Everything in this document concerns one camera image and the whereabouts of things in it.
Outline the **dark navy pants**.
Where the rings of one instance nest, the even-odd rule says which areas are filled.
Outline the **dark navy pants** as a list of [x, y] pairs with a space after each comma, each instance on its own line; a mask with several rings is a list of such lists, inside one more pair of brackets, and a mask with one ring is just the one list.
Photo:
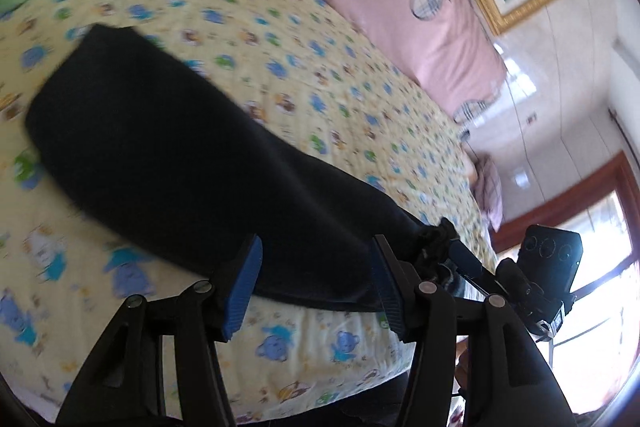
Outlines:
[[25, 128], [84, 213], [216, 283], [257, 235], [260, 297], [378, 311], [369, 245], [382, 234], [422, 280], [463, 289], [450, 263], [428, 263], [444, 243], [437, 229], [281, 140], [130, 28], [92, 26], [32, 99]]

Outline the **purple checked cloth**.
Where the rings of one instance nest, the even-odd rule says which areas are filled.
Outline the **purple checked cloth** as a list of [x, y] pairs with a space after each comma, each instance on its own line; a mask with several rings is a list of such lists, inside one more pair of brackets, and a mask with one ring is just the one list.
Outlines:
[[503, 198], [500, 174], [495, 161], [483, 155], [475, 161], [476, 180], [472, 193], [480, 213], [491, 231], [498, 232], [503, 221]]

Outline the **black phone charger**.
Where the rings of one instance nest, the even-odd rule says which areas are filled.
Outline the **black phone charger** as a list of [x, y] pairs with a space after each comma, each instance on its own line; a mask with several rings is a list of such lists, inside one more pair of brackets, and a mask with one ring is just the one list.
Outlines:
[[465, 129], [460, 133], [459, 141], [460, 142], [468, 142], [471, 136], [471, 131], [469, 129]]

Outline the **yellow cartoon bear quilt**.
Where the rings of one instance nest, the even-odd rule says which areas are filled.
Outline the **yellow cartoon bear quilt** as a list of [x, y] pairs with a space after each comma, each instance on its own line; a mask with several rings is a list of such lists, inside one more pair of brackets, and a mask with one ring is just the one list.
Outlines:
[[[460, 130], [420, 88], [322, 0], [29, 0], [1, 17], [1, 373], [47, 419], [81, 363], [134, 293], [163, 298], [196, 275], [153, 259], [86, 217], [54, 186], [24, 128], [26, 108], [93, 24], [132, 27], [216, 84], [257, 124], [390, 196], [424, 223], [449, 219], [494, 271], [469, 189]], [[115, 159], [134, 182], [169, 167], [160, 189], [230, 188], [241, 217], [259, 209], [257, 167], [232, 181], [230, 124], [183, 152], [162, 139]], [[382, 313], [326, 312], [250, 300], [218, 345], [236, 421], [323, 407], [404, 373], [413, 345]]]

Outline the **brown wooden window frame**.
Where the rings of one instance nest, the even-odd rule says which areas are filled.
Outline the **brown wooden window frame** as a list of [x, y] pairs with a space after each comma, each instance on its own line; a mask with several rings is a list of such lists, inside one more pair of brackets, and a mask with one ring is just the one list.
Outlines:
[[632, 253], [639, 256], [639, 185], [624, 152], [618, 153], [586, 179], [544, 204], [503, 223], [492, 232], [491, 245], [496, 253], [506, 251], [523, 240], [529, 225], [559, 228], [608, 194], [616, 192], [628, 225]]

